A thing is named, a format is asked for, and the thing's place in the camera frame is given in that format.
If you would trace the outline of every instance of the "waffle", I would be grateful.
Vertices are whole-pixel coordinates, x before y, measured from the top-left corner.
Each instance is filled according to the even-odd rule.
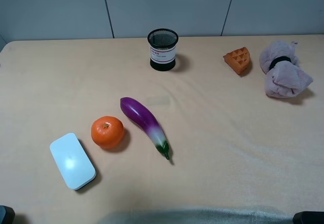
[[[250,63],[250,53],[246,47],[227,53],[224,57],[225,62],[240,75]]]

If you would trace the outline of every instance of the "purple eggplant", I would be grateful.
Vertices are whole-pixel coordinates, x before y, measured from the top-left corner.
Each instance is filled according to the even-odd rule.
[[[169,160],[169,144],[154,115],[132,98],[120,99],[120,108],[130,120],[145,131],[157,150]]]

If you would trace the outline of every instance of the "wall seam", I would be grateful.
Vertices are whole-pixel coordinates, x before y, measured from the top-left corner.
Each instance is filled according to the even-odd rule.
[[[1,36],[1,34],[0,34],[0,38],[2,38],[2,40],[3,40],[6,44],[8,44],[7,41],[5,41],[5,39]]]
[[[105,5],[106,5],[106,11],[107,11],[108,19],[109,19],[111,34],[112,34],[112,37],[115,38],[115,35],[113,33],[113,29],[112,29],[112,23],[111,23],[111,18],[110,18],[110,13],[109,13],[109,8],[108,8],[107,0],[105,0]]]
[[[226,20],[227,20],[227,16],[228,16],[228,13],[229,13],[229,9],[231,7],[231,4],[232,4],[232,0],[229,1],[229,5],[228,5],[227,13],[226,13],[226,16],[225,16],[225,20],[224,20],[224,24],[223,24],[221,36],[223,36],[223,32],[224,32],[224,28],[225,28],[225,24],[226,24]]]

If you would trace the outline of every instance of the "gray blanket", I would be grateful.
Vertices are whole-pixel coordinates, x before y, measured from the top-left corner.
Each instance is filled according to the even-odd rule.
[[[118,212],[99,224],[292,224],[292,219],[280,213],[217,208]]]

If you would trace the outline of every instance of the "black object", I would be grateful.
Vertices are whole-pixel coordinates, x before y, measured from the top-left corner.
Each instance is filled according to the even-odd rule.
[[[15,218],[13,208],[0,205],[0,224],[12,224]]]
[[[270,64],[270,66],[269,66],[269,71],[278,63],[278,62],[280,62],[280,61],[289,61],[289,62],[291,62],[292,60],[289,58],[289,57],[287,57],[287,56],[280,56],[280,57],[278,57],[278,58],[275,58],[272,62],[271,62],[271,64]]]
[[[158,71],[171,70],[176,65],[175,46],[179,40],[177,33],[170,29],[159,28],[150,32],[147,40],[151,45],[151,67]],[[163,59],[163,55],[166,54],[168,54],[167,59]]]
[[[294,224],[323,224],[324,212],[303,211],[294,215]]]

